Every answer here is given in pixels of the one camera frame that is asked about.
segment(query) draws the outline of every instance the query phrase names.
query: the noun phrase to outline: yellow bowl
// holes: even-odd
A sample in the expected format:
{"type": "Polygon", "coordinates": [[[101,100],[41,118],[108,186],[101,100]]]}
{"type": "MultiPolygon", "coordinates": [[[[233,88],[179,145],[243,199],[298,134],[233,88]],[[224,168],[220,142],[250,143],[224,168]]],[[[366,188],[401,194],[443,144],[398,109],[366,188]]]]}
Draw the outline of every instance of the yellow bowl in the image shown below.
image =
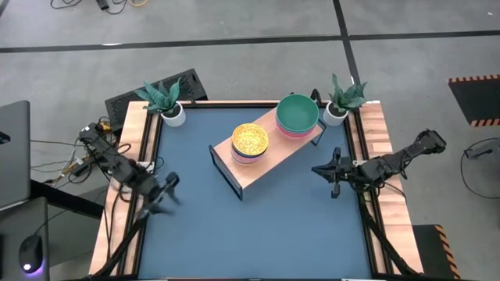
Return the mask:
{"type": "Polygon", "coordinates": [[[248,156],[264,153],[269,145],[267,132],[261,126],[252,123],[241,124],[236,127],[231,140],[237,151],[248,156]]]}

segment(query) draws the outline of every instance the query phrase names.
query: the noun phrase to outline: computer mouse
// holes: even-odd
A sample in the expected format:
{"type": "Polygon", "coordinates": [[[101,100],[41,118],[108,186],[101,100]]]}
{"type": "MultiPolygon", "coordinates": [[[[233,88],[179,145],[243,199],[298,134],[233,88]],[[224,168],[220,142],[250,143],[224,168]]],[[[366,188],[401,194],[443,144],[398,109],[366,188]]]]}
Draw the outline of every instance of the computer mouse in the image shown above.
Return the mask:
{"type": "Polygon", "coordinates": [[[41,237],[37,234],[27,237],[19,248],[19,264],[25,273],[36,272],[43,262],[41,237]]]}

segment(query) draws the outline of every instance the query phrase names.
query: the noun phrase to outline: pink bowl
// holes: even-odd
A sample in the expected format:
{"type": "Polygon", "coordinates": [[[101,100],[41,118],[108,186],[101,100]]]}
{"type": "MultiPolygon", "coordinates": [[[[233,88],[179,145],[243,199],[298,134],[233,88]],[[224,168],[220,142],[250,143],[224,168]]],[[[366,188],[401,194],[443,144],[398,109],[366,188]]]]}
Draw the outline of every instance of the pink bowl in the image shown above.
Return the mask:
{"type": "Polygon", "coordinates": [[[287,137],[292,137],[292,138],[302,138],[302,137],[307,137],[313,130],[314,128],[312,128],[311,130],[307,131],[307,132],[304,132],[304,133],[292,133],[292,132],[289,132],[287,130],[285,130],[285,128],[283,128],[281,125],[280,125],[280,122],[278,120],[276,120],[276,126],[278,127],[278,130],[283,133],[285,136],[287,137]]]}
{"type": "Polygon", "coordinates": [[[231,155],[233,155],[234,160],[240,162],[241,164],[252,164],[257,162],[259,159],[261,159],[262,155],[259,155],[257,157],[253,158],[245,158],[241,155],[239,155],[233,148],[231,148],[231,155]]]}

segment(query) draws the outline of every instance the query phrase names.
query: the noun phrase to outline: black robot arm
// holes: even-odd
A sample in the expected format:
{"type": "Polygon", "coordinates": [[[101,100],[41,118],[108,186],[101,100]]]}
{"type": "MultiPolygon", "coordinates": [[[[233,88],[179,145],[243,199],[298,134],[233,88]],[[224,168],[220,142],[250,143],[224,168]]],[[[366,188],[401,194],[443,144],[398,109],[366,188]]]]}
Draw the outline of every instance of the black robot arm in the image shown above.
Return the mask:
{"type": "Polygon", "coordinates": [[[394,175],[401,174],[406,179],[405,169],[414,158],[442,153],[445,148],[446,142],[436,131],[425,130],[408,147],[394,154],[372,158],[361,165],[352,162],[349,157],[341,157],[341,149],[335,148],[332,160],[325,165],[313,167],[312,171],[334,184],[331,197],[337,198],[341,181],[349,182],[359,192],[382,187],[394,175]]]}
{"type": "Polygon", "coordinates": [[[105,138],[101,125],[90,123],[80,131],[80,141],[85,146],[92,146],[112,167],[112,176],[121,184],[131,188],[132,193],[140,194],[144,197],[144,204],[135,223],[130,231],[125,235],[122,242],[112,254],[111,258],[104,264],[101,270],[92,276],[92,280],[101,279],[99,277],[109,276],[115,268],[116,263],[121,259],[123,253],[127,251],[129,243],[135,234],[145,226],[149,215],[173,214],[172,211],[159,206],[165,195],[170,197],[176,204],[180,204],[175,196],[175,186],[179,183],[179,176],[171,172],[166,183],[160,186],[154,175],[148,173],[145,167],[138,165],[134,160],[130,160],[121,155],[105,138]]]}

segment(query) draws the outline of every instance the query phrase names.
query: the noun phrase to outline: laptop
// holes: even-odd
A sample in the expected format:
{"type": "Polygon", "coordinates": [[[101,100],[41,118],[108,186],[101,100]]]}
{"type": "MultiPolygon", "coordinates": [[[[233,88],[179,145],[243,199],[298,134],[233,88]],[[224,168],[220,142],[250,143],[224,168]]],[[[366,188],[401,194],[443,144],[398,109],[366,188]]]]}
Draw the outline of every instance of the laptop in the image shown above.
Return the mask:
{"type": "Polygon", "coordinates": [[[0,208],[30,196],[30,102],[0,107],[0,208]]]}

